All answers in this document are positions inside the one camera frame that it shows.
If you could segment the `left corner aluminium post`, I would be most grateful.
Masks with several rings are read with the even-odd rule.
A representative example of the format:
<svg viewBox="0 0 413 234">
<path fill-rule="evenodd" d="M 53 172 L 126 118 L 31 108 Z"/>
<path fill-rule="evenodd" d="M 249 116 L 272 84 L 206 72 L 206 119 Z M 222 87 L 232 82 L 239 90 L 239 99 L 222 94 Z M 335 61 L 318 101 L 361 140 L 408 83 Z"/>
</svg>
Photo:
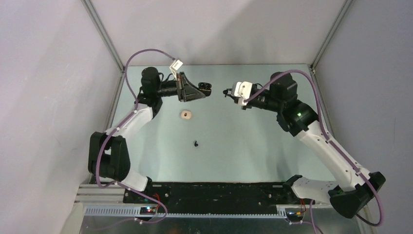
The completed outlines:
<svg viewBox="0 0 413 234">
<path fill-rule="evenodd" d="M 88 13 L 92 23 L 94 24 L 98 34 L 100 35 L 104 45 L 108 49 L 112 59 L 114 60 L 117 68 L 120 72 L 124 72 L 124 64 L 120 58 L 120 55 L 97 11 L 92 0 L 81 0 L 86 12 Z"/>
</svg>

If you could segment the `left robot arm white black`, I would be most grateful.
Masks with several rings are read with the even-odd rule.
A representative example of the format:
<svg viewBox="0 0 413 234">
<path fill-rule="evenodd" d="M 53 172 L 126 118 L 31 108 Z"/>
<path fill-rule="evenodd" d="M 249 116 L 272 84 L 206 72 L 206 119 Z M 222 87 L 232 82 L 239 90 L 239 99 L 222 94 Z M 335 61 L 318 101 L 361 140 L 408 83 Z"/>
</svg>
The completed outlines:
<svg viewBox="0 0 413 234">
<path fill-rule="evenodd" d="M 116 126 L 91 135 L 88 171 L 136 190 L 135 197 L 148 203 L 154 197 L 154 190 L 147 185 L 150 178 L 132 168 L 128 138 L 156 117 L 164 97 L 177 96 L 180 102 L 194 101 L 210 96 L 212 85 L 207 82 L 194 85 L 184 72 L 179 72 L 175 80 L 161 80 L 161 73 L 154 67 L 145 68 L 141 75 L 141 87 L 131 111 Z"/>
</svg>

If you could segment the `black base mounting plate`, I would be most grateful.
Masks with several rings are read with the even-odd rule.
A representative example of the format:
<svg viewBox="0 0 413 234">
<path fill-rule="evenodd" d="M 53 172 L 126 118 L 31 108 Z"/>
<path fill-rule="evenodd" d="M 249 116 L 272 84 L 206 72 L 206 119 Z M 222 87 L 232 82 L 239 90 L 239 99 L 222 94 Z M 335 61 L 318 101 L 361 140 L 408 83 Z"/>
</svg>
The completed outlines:
<svg viewBox="0 0 413 234">
<path fill-rule="evenodd" d="M 278 205 L 300 205 L 281 182 L 153 182 L 140 196 L 125 190 L 125 204 L 153 204 L 160 212 L 275 214 Z"/>
</svg>

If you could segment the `aluminium frame rail front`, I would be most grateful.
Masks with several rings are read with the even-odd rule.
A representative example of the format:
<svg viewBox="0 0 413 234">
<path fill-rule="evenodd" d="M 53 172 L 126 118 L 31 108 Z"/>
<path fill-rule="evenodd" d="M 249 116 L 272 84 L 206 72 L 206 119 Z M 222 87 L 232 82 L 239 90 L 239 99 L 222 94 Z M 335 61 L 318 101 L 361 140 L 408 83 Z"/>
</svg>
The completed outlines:
<svg viewBox="0 0 413 234">
<path fill-rule="evenodd" d="M 289 192 L 292 192 L 297 198 L 304 199 L 305 201 L 310 200 L 310 196 L 303 192 L 300 195 L 296 195 L 292 190 L 292 185 L 288 183 L 282 183 L 282 186 Z M 108 188 L 101 189 L 96 184 L 86 184 L 81 185 L 78 189 L 76 200 L 85 202 L 115 202 L 123 203 L 123 196 L 125 190 L 120 186 L 109 186 Z"/>
</svg>

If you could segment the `black earbud charging case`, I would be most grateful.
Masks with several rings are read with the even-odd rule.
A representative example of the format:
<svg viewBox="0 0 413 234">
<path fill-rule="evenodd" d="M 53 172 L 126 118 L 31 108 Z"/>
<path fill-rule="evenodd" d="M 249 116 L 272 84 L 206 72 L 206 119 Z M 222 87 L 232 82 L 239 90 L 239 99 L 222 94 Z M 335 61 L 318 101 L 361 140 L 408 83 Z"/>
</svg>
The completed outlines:
<svg viewBox="0 0 413 234">
<path fill-rule="evenodd" d="M 200 82 L 198 83 L 198 89 L 206 96 L 209 97 L 212 92 L 212 85 L 207 82 Z"/>
</svg>

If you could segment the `beige earbud charging case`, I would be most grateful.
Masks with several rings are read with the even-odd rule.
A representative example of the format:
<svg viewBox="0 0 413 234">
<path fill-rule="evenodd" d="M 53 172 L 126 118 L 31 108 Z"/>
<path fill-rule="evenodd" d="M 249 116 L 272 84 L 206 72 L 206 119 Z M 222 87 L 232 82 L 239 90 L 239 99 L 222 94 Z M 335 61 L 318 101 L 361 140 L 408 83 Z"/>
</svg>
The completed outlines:
<svg viewBox="0 0 413 234">
<path fill-rule="evenodd" d="M 180 114 L 180 117 L 181 117 L 182 119 L 189 120 L 189 119 L 192 118 L 192 112 L 189 111 L 189 110 L 183 110 L 183 111 L 181 112 L 181 114 Z"/>
</svg>

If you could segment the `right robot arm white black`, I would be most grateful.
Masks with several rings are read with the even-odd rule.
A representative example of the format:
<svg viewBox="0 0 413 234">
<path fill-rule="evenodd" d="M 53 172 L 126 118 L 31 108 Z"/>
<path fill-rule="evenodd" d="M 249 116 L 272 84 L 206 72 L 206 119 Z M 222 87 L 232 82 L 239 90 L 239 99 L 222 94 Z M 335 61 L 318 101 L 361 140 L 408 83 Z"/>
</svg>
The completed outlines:
<svg viewBox="0 0 413 234">
<path fill-rule="evenodd" d="M 311 149 L 333 175 L 333 181 L 312 180 L 295 175 L 284 183 L 283 197 L 295 204 L 312 199 L 330 204 L 345 218 L 358 216 L 385 182 L 380 172 L 371 172 L 351 157 L 325 128 L 320 106 L 310 107 L 298 99 L 294 70 L 274 73 L 262 88 L 238 81 L 223 91 L 242 109 L 275 112 L 279 126 Z"/>
</svg>

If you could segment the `right corner aluminium post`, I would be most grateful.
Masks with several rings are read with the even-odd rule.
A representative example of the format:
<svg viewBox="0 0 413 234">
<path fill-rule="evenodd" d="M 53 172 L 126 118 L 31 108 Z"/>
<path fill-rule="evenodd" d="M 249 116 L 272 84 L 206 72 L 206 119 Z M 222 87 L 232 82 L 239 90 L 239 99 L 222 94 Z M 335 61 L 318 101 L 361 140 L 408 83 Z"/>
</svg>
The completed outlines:
<svg viewBox="0 0 413 234">
<path fill-rule="evenodd" d="M 325 51 L 327 50 L 328 46 L 330 45 L 333 37 L 337 33 L 339 27 L 341 26 L 343 20 L 347 16 L 348 12 L 350 11 L 352 5 L 354 4 L 354 0 L 345 0 L 343 5 L 341 6 L 337 16 L 335 17 L 330 29 L 328 30 L 320 48 L 318 49 L 312 63 L 310 64 L 311 70 L 316 70 L 320 60 L 322 59 Z"/>
</svg>

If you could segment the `corner aluminium post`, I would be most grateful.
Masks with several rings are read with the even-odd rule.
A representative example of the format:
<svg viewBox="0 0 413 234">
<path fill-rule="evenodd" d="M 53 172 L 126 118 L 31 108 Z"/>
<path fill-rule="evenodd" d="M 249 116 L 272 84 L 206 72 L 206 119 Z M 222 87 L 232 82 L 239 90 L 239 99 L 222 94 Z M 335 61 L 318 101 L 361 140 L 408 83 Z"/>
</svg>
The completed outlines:
<svg viewBox="0 0 413 234">
<path fill-rule="evenodd" d="M 114 60 L 117 68 L 120 72 L 124 72 L 124 64 L 120 58 L 120 55 L 97 11 L 92 0 L 81 0 L 86 12 L 88 13 L 92 23 L 94 24 L 98 34 L 100 35 L 104 45 L 108 49 L 112 59 Z"/>
<path fill-rule="evenodd" d="M 339 27 L 341 26 L 343 20 L 347 16 L 348 12 L 350 11 L 352 5 L 354 4 L 354 0 L 345 0 L 343 5 L 341 6 L 337 16 L 335 17 L 330 29 L 328 30 L 320 48 L 318 49 L 312 63 L 310 64 L 311 70 L 316 70 L 320 60 L 322 59 L 325 51 L 327 50 L 328 46 L 330 45 L 333 37 L 337 33 Z"/>
</svg>

